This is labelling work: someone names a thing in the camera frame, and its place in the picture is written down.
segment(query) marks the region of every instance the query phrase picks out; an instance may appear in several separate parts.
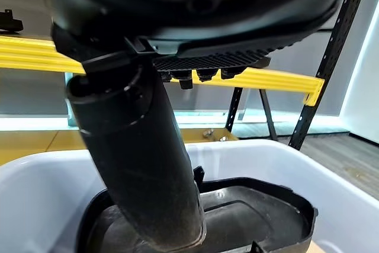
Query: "black metal upright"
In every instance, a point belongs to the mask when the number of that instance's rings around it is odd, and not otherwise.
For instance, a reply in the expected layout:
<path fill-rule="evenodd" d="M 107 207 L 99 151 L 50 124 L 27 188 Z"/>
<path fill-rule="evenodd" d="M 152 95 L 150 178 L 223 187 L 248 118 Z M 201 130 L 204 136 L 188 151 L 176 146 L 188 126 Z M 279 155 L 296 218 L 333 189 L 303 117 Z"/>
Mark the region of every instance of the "black metal upright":
<path fill-rule="evenodd" d="M 232 100 L 230 102 L 230 107 L 229 107 L 229 113 L 227 114 L 227 120 L 225 124 L 225 129 L 227 129 L 229 132 L 232 132 L 233 123 L 235 122 L 239 100 L 241 99 L 242 90 L 243 88 L 241 87 L 235 87 L 235 90 L 233 91 L 233 96 L 232 96 Z"/>
<path fill-rule="evenodd" d="M 265 110 L 265 115 L 266 115 L 266 119 L 267 119 L 267 128 L 268 128 L 268 131 L 270 134 L 270 138 L 271 138 L 271 140 L 278 141 L 278 136 L 277 136 L 277 133 L 275 131 L 274 122 L 272 121 L 270 105 L 268 104 L 268 98 L 267 98 L 266 90 L 260 89 L 259 94 L 261 95 L 263 109 Z"/>
<path fill-rule="evenodd" d="M 320 105 L 323 94 L 329 83 L 332 73 L 337 64 L 339 55 L 341 54 L 343 45 L 349 34 L 351 25 L 353 23 L 356 11 L 358 10 L 361 0 L 343 0 L 341 10 L 339 11 L 338 18 L 332 34 L 330 35 L 329 43 L 323 55 L 319 70 L 316 77 L 325 79 L 325 83 L 317 100 L 315 106 L 304 106 L 301 111 L 300 118 L 292 134 L 289 145 L 299 150 L 307 135 L 310 124 L 316 114 L 317 108 Z"/>

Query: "yellow shelf beam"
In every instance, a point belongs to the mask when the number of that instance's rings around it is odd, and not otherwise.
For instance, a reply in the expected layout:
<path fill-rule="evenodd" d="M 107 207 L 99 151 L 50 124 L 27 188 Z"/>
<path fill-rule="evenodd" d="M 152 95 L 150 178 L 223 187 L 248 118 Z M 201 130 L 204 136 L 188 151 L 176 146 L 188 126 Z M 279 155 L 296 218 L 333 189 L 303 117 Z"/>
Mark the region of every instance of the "yellow shelf beam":
<path fill-rule="evenodd" d="M 50 40 L 25 39 L 0 36 L 0 68 L 31 69 L 84 73 L 79 62 L 55 51 Z M 194 84 L 302 92 L 305 105 L 314 106 L 324 79 L 269 69 L 247 68 L 233 79 L 221 79 L 220 71 L 211 81 L 201 82 L 196 71 L 192 72 Z"/>

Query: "white plastic bin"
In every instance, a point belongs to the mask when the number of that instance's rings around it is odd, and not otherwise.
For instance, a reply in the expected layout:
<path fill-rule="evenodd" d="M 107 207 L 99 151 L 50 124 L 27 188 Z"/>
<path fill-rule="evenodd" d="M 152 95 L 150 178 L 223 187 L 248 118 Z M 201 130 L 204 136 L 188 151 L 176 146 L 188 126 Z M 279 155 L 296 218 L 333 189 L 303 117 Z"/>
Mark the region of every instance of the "white plastic bin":
<path fill-rule="evenodd" d="M 306 155 L 270 140 L 187 145 L 205 180 L 252 177 L 292 188 L 319 209 L 313 240 L 330 253 L 379 253 L 379 202 Z M 85 207 L 104 185 L 86 150 L 0 167 L 0 253 L 72 253 Z"/>

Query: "grey floor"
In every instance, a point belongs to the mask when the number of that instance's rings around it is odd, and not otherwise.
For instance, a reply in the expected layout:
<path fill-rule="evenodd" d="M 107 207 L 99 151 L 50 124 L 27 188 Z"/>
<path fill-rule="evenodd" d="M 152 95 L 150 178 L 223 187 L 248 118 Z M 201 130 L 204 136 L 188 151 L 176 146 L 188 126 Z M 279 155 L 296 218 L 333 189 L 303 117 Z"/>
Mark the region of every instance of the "grey floor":
<path fill-rule="evenodd" d="M 379 200 L 379 147 L 347 134 L 330 134 L 307 137 L 301 151 Z"/>
<path fill-rule="evenodd" d="M 290 136 L 295 129 L 296 122 L 277 122 L 274 123 L 275 131 L 279 136 Z M 347 130 L 328 126 L 326 124 L 312 124 L 309 128 L 309 134 L 321 133 L 343 133 Z M 268 137 L 269 131 L 266 123 L 236 123 L 233 125 L 232 133 L 239 137 Z"/>

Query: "black tray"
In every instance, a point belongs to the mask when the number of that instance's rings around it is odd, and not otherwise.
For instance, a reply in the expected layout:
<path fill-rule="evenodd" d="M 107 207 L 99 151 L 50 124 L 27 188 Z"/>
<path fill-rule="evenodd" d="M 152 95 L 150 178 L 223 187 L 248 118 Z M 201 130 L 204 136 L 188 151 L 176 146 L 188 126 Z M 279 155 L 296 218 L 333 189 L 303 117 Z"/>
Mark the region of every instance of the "black tray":
<path fill-rule="evenodd" d="M 199 182 L 207 236 L 184 253 L 306 253 L 317 210 L 291 189 L 251 178 Z M 114 205 L 107 190 L 89 204 L 77 253 L 155 253 Z"/>

